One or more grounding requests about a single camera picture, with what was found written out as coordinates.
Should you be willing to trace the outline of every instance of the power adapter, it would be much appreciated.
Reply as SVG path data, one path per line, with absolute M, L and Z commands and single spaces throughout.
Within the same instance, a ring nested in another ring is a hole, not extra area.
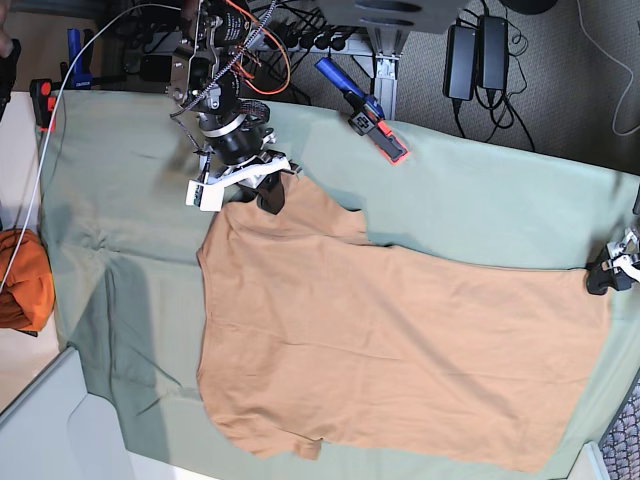
M 500 17 L 482 16 L 478 25 L 478 86 L 505 91 L 508 73 L 507 21 Z
M 447 62 L 443 93 L 454 100 L 471 100 L 476 67 L 476 30 L 451 25 L 447 40 Z

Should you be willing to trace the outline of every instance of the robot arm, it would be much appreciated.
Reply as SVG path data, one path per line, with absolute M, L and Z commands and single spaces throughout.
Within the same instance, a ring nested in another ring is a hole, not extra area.
M 275 0 L 262 27 L 274 8 Z M 277 214 L 284 206 L 280 171 L 290 171 L 291 165 L 284 154 L 266 148 L 276 140 L 266 126 L 269 107 L 239 98 L 234 67 L 250 54 L 261 30 L 242 11 L 250 12 L 246 0 L 187 0 L 182 9 L 182 39 L 173 54 L 168 90 L 180 110 L 172 118 L 184 128 L 179 115 L 197 115 L 205 137 L 196 152 L 201 173 L 189 182 L 186 203 L 219 211 L 224 189 L 237 184 L 257 196 L 261 208 Z M 216 171 L 211 170 L 214 156 L 222 163 Z

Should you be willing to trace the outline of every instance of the green cloth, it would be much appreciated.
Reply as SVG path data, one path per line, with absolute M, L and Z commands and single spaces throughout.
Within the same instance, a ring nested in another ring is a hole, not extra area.
M 42 178 L 57 329 L 63 348 L 80 351 L 89 391 L 115 405 L 129 450 L 234 480 L 524 480 L 565 477 L 582 444 L 603 434 L 640 366 L 637 289 L 614 295 L 606 346 L 537 475 L 393 450 L 324 445 L 312 462 L 259 460 L 231 446 L 197 390 L 204 300 L 195 252 L 212 215 L 184 205 L 198 162 L 169 120 L 175 107 L 156 95 L 65 96 L 66 121 L 61 114 Z M 391 167 L 337 113 L 271 106 L 277 149 L 345 207 L 363 209 L 378 244 L 566 269 L 621 238 L 632 218 L 638 179 L 627 174 L 403 123 L 392 127 L 412 153 Z

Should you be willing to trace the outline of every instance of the orange cloth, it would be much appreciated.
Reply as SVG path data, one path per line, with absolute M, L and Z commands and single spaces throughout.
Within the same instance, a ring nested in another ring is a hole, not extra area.
M 283 177 L 279 215 L 226 205 L 198 253 L 198 385 L 220 431 L 261 457 L 315 458 L 326 440 L 539 470 L 607 337 L 608 296 L 581 270 L 373 246 L 361 212 Z
M 0 282 L 6 272 L 20 230 L 0 232 Z M 38 237 L 27 230 L 0 293 L 0 328 L 41 331 L 55 299 L 49 259 Z

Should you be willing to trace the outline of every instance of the white cable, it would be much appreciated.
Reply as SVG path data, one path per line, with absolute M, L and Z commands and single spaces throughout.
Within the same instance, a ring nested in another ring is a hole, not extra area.
M 587 32 L 587 29 L 584 28 L 584 21 L 582 19 L 582 7 L 580 6 L 580 0 L 576 0 L 576 3 L 578 4 L 578 18 L 580 19 L 580 28 L 582 28 L 582 32 L 589 39 L 589 41 L 596 46 L 596 48 L 598 50 L 600 50 L 609 60 L 611 60 L 612 62 L 614 62 L 617 65 L 620 65 L 622 68 L 624 68 L 629 73 L 629 75 L 631 77 L 629 79 L 629 85 L 627 85 L 627 88 L 625 88 L 624 92 L 622 92 L 622 96 L 620 97 L 620 101 L 618 101 L 618 105 L 616 106 L 616 110 L 615 110 L 615 112 L 613 114 L 613 122 L 611 124 L 611 130 L 613 130 L 613 133 L 615 135 L 618 135 L 619 137 L 628 137 L 629 135 L 633 135 L 634 133 L 636 133 L 637 131 L 640 130 L 640 125 L 638 125 L 637 127 L 629 130 L 628 132 L 619 132 L 616 129 L 616 123 L 618 123 L 618 113 L 620 112 L 620 107 L 622 106 L 622 102 L 624 101 L 625 97 L 627 96 L 627 93 L 629 93 L 629 90 L 631 90 L 631 86 L 633 85 L 633 81 L 635 80 L 635 74 L 633 73 L 633 70 L 631 70 L 627 65 L 625 65 L 620 60 L 615 58 L 613 55 L 608 53 L 604 48 L 602 48 L 598 44 L 598 42 L 596 42 L 593 39 L 593 37 L 591 35 L 589 35 L 589 32 Z
M 58 98 L 56 99 L 56 104 L 54 105 L 53 112 L 51 113 L 51 121 L 49 122 L 49 128 L 47 128 L 47 136 L 44 139 L 44 145 L 42 147 L 42 153 L 40 155 L 40 165 L 38 166 L 38 171 L 36 173 L 36 179 L 35 179 L 35 182 L 34 182 L 34 185 L 33 185 L 33 193 L 31 194 L 31 202 L 29 202 L 29 209 L 27 210 L 27 217 L 24 220 L 24 226 L 22 227 L 22 232 L 20 233 L 20 238 L 18 239 L 18 243 L 16 244 L 16 248 L 13 251 L 13 255 L 11 255 L 11 260 L 9 260 L 9 264 L 7 265 L 7 270 L 5 271 L 4 277 L 2 279 L 2 283 L 0 284 L 0 293 L 2 293 L 2 289 L 4 288 L 5 283 L 7 283 L 7 278 L 9 277 L 9 271 L 11 270 L 11 266 L 13 265 L 13 261 L 15 260 L 16 255 L 18 254 L 18 250 L 20 250 L 20 244 L 22 243 L 22 239 L 24 238 L 24 233 L 27 230 L 27 224 L 29 223 L 29 218 L 31 217 L 31 212 L 33 210 L 33 203 L 35 202 L 36 195 L 38 194 L 38 184 L 39 184 L 39 181 L 40 181 L 40 176 L 42 175 L 42 165 L 44 164 L 44 157 L 45 157 L 45 155 L 47 153 L 47 147 L 49 146 L 49 138 L 51 138 L 51 128 L 53 127 L 53 122 L 54 122 L 54 119 L 56 117 L 56 112 L 58 111 L 58 105 L 60 104 L 60 100 L 62 99 L 62 94 L 64 92 L 64 87 L 67 84 L 67 80 L 69 79 L 69 76 L 73 72 L 73 67 L 75 66 L 76 62 L 80 58 L 82 58 L 82 54 L 84 53 L 84 51 L 87 48 L 89 48 L 89 46 L 100 35 L 102 35 L 109 27 L 111 27 L 111 25 L 116 23 L 118 20 L 120 20 L 127 13 L 129 13 L 129 12 L 131 12 L 133 10 L 137 10 L 138 8 L 144 8 L 144 7 L 168 8 L 169 10 L 178 10 L 178 11 L 181 10 L 178 7 L 171 7 L 169 5 L 162 5 L 162 4 L 159 4 L 159 3 L 145 3 L 143 5 L 136 5 L 134 7 L 128 8 L 124 12 L 122 12 L 120 15 L 115 17 L 113 20 L 111 20 L 109 23 L 107 23 L 102 30 L 100 30 L 98 33 L 96 33 L 96 35 L 93 38 L 91 38 L 84 47 L 82 47 L 82 49 L 78 52 L 78 55 L 76 55 L 76 58 L 74 58 L 73 61 L 71 62 L 71 65 L 69 65 L 69 70 L 67 71 L 67 74 L 65 75 L 64 79 L 62 80 L 62 85 L 60 86 L 60 92 L 58 93 Z

